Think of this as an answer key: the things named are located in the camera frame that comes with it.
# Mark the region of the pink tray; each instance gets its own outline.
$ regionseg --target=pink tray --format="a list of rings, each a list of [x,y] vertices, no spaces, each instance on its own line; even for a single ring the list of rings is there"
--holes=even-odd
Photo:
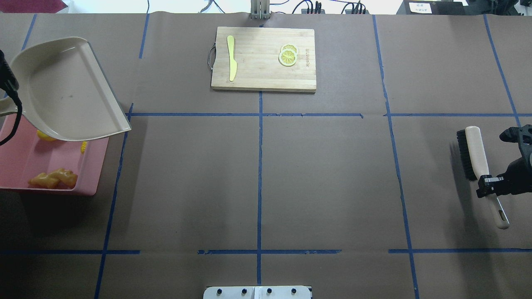
[[[15,114],[6,117],[0,130],[0,140],[13,128]],[[80,151],[81,142],[55,140],[48,142],[37,136],[37,129],[22,117],[15,136],[0,146],[0,189],[17,192],[33,192],[64,195],[94,195],[102,172],[109,138],[87,142],[85,154]],[[28,180],[41,172],[58,168],[72,170],[78,182],[69,189],[60,183],[58,189],[36,188]]]

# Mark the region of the blue tape line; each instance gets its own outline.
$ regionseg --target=blue tape line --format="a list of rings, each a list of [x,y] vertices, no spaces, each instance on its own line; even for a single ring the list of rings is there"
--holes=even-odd
[[[493,56],[495,56],[495,62],[497,63],[499,73],[501,74],[502,83],[504,84],[504,89],[506,89],[506,95],[508,95],[508,100],[510,100],[510,105],[512,106],[513,115],[516,118],[517,126],[521,127],[521,122],[519,121],[519,117],[517,115],[516,106],[513,103],[512,95],[510,94],[508,83],[506,82],[506,76],[504,75],[504,72],[502,70],[501,62],[498,59],[497,50],[495,49],[495,44],[493,43],[492,32],[489,29],[488,16],[486,14],[484,14],[484,25],[486,26],[486,32],[488,33],[489,43],[492,46]]]
[[[513,113],[386,113],[391,117],[514,117]]]
[[[128,112],[128,121],[131,121],[131,114],[133,111],[133,103],[129,107]],[[118,182],[120,180],[120,175],[122,172],[122,165],[123,165],[123,159],[124,159],[124,149],[126,148],[126,141],[128,139],[128,132],[124,133],[124,140],[122,142],[122,150],[120,151],[120,161],[118,163],[118,170],[117,170],[117,178],[114,181],[114,191],[113,191],[113,200],[111,201],[111,210],[109,212],[109,219],[107,221],[107,230],[105,232],[105,241],[103,244],[103,251],[102,251],[102,259],[100,261],[100,268],[98,272],[98,281],[96,283],[96,290],[94,292],[94,299],[98,299],[99,297],[99,290],[102,285],[102,277],[103,277],[103,269],[105,267],[105,256],[107,254],[107,247],[109,245],[109,236],[111,234],[111,226],[113,223],[113,215],[114,215],[114,207],[117,202],[117,195],[118,195]]]
[[[394,153],[394,161],[395,161],[395,172],[397,174],[397,180],[399,181],[399,190],[401,192],[401,204],[403,206],[403,222],[404,222],[404,230],[406,234],[406,244],[408,246],[409,250],[409,258],[410,258],[410,270],[412,272],[412,282],[414,286],[414,295],[415,299],[419,299],[419,289],[418,289],[418,279],[417,275],[415,274],[415,265],[414,265],[414,254],[412,252],[412,240],[410,239],[410,228],[408,225],[408,215],[406,213],[406,204],[404,201],[404,192],[403,192],[403,182],[401,180],[401,171],[399,169],[399,159],[397,157],[397,147],[395,145],[395,136],[393,131],[393,124],[392,124],[392,116],[390,111],[390,103],[388,100],[388,92],[386,92],[386,86],[384,84],[384,66],[383,66],[383,58],[380,51],[380,44],[379,44],[379,33],[377,31],[377,20],[375,18],[375,15],[372,15],[373,17],[373,30],[375,31],[375,43],[377,46],[377,55],[379,58],[379,67],[380,67],[380,78],[383,85],[383,93],[384,98],[386,99],[386,114],[388,117],[388,126],[390,130],[390,137],[392,139],[392,150]]]
[[[259,179],[257,191],[257,285],[262,283],[261,250],[262,250],[262,92],[259,92]]]
[[[135,112],[133,117],[260,117],[260,113]],[[263,113],[263,117],[360,117],[360,113]]]
[[[265,113],[265,117],[360,117],[360,113]]]
[[[209,254],[257,254],[255,249],[243,249],[243,250],[198,250],[198,255]]]
[[[434,248],[413,249],[414,253],[532,253],[532,248]],[[390,249],[390,254],[408,253],[407,249]]]
[[[173,113],[173,112],[135,112],[134,117],[258,117],[258,113]]]
[[[140,254],[140,250],[108,250],[106,254]]]
[[[146,33],[148,31],[148,22],[149,22],[149,13],[146,13],[146,21],[144,21],[144,33],[142,34],[142,43],[140,44],[140,52],[138,53],[139,59],[142,59],[142,54],[144,53],[144,42],[146,41]]]
[[[35,20],[37,19],[37,14],[34,13],[33,19],[31,19],[30,28],[28,29],[28,33],[26,34],[26,39],[24,40],[24,43],[22,44],[22,49],[24,50],[28,44],[28,40],[30,39],[31,31],[33,30],[33,26],[35,25]]]
[[[101,250],[1,250],[0,254],[101,254]]]
[[[310,250],[262,250],[262,254],[337,254],[341,249],[310,249]]]
[[[337,254],[342,252],[341,249],[295,249],[295,250],[276,250],[276,249],[263,249],[260,250],[260,254]],[[255,249],[242,249],[242,250],[198,250],[198,255],[211,255],[211,254],[258,254],[259,251]]]
[[[102,254],[103,250],[0,250],[0,255],[31,254]],[[109,250],[107,254],[140,254],[140,250]]]

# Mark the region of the black bristles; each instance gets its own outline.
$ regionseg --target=black bristles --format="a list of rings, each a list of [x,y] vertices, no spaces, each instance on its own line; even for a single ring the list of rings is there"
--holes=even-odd
[[[462,160],[465,178],[470,181],[476,181],[478,178],[475,175],[473,165],[471,164],[471,157],[469,156],[469,148],[467,146],[466,130],[456,132],[456,138],[458,139],[458,148],[460,149],[460,159]]]

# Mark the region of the white label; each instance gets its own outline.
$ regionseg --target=white label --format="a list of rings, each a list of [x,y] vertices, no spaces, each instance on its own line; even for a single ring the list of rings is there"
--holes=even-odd
[[[430,9],[430,3],[414,3],[409,2],[410,11],[415,13],[432,13]]]

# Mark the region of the beige dustpan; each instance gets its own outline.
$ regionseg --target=beige dustpan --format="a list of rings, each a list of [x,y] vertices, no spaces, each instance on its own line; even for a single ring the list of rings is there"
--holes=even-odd
[[[66,141],[131,130],[88,41],[69,37],[25,49],[10,64],[22,114],[48,136]],[[8,97],[0,115],[16,113]]]

